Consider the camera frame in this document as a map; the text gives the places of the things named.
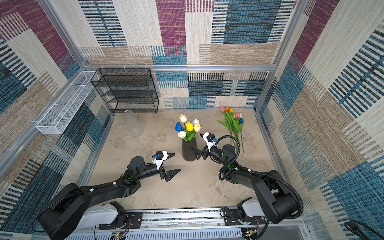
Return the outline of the dark grey cylindrical vase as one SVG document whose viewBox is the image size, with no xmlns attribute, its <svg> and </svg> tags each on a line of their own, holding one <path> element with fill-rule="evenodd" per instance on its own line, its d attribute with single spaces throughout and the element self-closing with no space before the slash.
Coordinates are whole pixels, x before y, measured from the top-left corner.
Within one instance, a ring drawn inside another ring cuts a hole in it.
<svg viewBox="0 0 384 240">
<path fill-rule="evenodd" d="M 194 146 L 198 148 L 197 140 L 193 139 L 190 142 L 182 140 L 182 154 L 183 154 L 184 160 L 187 162 L 192 162 L 196 160 L 196 153 L 194 152 L 194 150 L 190 149 L 190 146 Z"/>
</svg>

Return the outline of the pale cream tulip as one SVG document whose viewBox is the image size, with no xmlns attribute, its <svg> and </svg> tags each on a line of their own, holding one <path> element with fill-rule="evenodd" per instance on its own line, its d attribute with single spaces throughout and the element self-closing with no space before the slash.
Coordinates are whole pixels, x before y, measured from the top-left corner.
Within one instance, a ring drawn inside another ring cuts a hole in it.
<svg viewBox="0 0 384 240">
<path fill-rule="evenodd" d="M 179 138 L 185 139 L 186 136 L 187 136 L 187 133 L 185 131 L 179 131 L 178 132 L 178 137 Z"/>
</svg>

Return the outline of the orange cream tulip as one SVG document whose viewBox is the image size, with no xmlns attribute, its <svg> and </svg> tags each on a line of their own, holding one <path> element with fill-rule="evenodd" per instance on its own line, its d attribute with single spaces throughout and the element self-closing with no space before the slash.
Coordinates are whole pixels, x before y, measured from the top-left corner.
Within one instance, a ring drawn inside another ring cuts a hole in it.
<svg viewBox="0 0 384 240">
<path fill-rule="evenodd" d="M 195 125 L 194 125 L 194 131 L 195 131 L 196 133 L 198 133 L 200 130 L 201 130 L 201 125 L 200 125 L 200 124 L 195 124 Z"/>
</svg>

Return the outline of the yellow tulip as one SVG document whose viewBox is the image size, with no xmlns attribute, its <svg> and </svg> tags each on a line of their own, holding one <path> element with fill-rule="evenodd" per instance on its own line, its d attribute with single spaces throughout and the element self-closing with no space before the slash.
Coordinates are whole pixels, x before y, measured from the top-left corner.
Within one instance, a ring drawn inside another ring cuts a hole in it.
<svg viewBox="0 0 384 240">
<path fill-rule="evenodd" d="M 190 122 L 187 122 L 186 124 L 186 130 L 189 132 L 192 132 L 194 130 L 194 125 Z"/>
</svg>

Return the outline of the blue tulip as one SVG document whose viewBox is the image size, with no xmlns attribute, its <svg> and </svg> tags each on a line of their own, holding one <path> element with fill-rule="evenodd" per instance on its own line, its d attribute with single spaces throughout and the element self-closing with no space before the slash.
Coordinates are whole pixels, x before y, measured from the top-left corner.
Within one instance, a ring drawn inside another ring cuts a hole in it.
<svg viewBox="0 0 384 240">
<path fill-rule="evenodd" d="M 183 127 L 182 127 L 182 125 L 181 125 L 180 122 L 177 122 L 177 123 L 176 123 L 176 125 L 175 125 L 175 130 L 176 130 L 177 132 L 181 132 L 181 131 L 183 131 Z"/>
<path fill-rule="evenodd" d="M 238 136 L 239 136 L 239 141 L 241 143 L 242 150 L 244 152 L 243 134 L 242 134 L 243 125 L 244 125 L 243 118 L 238 118 Z"/>
</svg>

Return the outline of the clear glass vase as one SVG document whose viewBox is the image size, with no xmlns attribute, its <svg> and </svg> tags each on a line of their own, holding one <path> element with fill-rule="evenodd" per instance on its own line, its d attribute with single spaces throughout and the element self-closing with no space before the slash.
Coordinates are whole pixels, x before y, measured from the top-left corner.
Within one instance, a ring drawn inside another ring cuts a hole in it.
<svg viewBox="0 0 384 240">
<path fill-rule="evenodd" d="M 138 119 L 136 118 L 135 114 L 133 113 L 133 111 L 131 111 L 131 110 L 124 111 L 123 112 L 123 119 L 124 119 L 126 126 L 128 127 L 130 134 L 133 137 L 140 137 L 143 134 L 144 131 L 143 131 Z"/>
</svg>

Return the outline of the cream white tulip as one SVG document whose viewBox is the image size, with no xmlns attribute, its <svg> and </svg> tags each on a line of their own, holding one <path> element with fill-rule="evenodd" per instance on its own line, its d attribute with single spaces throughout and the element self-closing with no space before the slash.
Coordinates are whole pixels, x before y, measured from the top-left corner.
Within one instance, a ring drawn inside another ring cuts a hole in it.
<svg viewBox="0 0 384 240">
<path fill-rule="evenodd" d="M 185 116 L 185 115 L 183 115 L 183 114 L 181 114 L 180 116 L 179 116 L 179 119 L 180 119 L 180 123 L 186 123 L 188 120 L 187 120 L 187 117 Z"/>
</svg>

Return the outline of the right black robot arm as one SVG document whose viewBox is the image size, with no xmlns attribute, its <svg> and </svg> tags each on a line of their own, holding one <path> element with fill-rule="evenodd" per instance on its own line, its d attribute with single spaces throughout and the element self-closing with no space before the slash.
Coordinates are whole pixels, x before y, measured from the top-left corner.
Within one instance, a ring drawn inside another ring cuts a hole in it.
<svg viewBox="0 0 384 240">
<path fill-rule="evenodd" d="M 252 189 L 257 196 L 260 209 L 270 222 L 278 224 L 282 220 L 296 219 L 303 214 L 302 198 L 279 172 L 275 170 L 257 172 L 237 162 L 241 146 L 235 137 L 224 135 L 217 139 L 211 133 L 201 134 L 201 137 L 206 142 L 202 150 L 190 147 L 196 159 L 206 160 L 210 157 L 212 161 L 222 165 L 218 172 L 220 181 L 228 181 Z"/>
</svg>

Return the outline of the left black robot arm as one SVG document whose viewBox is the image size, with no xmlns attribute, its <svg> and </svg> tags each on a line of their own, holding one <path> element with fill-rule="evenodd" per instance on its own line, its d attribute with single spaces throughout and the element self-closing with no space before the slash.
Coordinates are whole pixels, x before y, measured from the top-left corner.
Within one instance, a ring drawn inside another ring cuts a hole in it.
<svg viewBox="0 0 384 240">
<path fill-rule="evenodd" d="M 141 156 L 131 159 L 125 172 L 115 181 L 95 186 L 66 185 L 36 218 L 51 240 L 64 240 L 74 231 L 105 225 L 112 229 L 128 229 L 127 211 L 115 199 L 133 195 L 141 180 L 159 175 L 170 181 L 180 169 L 166 171 L 164 161 L 174 153 L 157 151 L 150 163 Z"/>
</svg>

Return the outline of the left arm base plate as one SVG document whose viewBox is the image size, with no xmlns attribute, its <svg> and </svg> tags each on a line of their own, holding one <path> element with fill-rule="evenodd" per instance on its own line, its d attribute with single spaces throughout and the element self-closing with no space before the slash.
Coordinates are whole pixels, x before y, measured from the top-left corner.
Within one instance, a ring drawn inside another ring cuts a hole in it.
<svg viewBox="0 0 384 240">
<path fill-rule="evenodd" d="M 99 225 L 99 230 L 139 229 L 142 224 L 143 212 L 126 212 L 118 214 L 111 224 Z"/>
</svg>

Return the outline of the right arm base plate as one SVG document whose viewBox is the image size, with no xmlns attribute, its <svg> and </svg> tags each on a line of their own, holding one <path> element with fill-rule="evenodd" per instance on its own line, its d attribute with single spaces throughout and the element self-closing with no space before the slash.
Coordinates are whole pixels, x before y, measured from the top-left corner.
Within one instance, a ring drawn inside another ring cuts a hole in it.
<svg viewBox="0 0 384 240">
<path fill-rule="evenodd" d="M 249 217 L 243 211 L 224 207 L 220 209 L 220 215 L 224 218 L 226 226 L 235 225 L 264 225 L 267 221 L 265 217 Z"/>
</svg>

